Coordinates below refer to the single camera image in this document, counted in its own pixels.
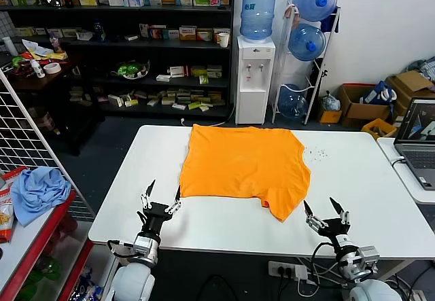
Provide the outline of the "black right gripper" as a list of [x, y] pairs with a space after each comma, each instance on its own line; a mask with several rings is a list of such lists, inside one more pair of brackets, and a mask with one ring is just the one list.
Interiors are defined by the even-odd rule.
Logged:
[[330, 202], [340, 218], [322, 220], [314, 215], [308, 203], [304, 200], [304, 212], [306, 223], [313, 230], [318, 230], [320, 236], [330, 240], [333, 247], [353, 247], [354, 243], [348, 236], [350, 229], [349, 212], [342, 208], [341, 204], [330, 197]]

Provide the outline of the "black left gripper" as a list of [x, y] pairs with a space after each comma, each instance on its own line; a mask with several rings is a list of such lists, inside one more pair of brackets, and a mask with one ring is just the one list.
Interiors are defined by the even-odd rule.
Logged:
[[172, 219], [173, 215], [181, 208], [181, 187], [177, 189], [175, 200], [171, 205], [164, 205], [158, 202], [151, 202], [150, 195], [156, 180], [141, 194], [142, 211], [137, 215], [142, 222], [139, 236], [160, 236], [163, 223]]

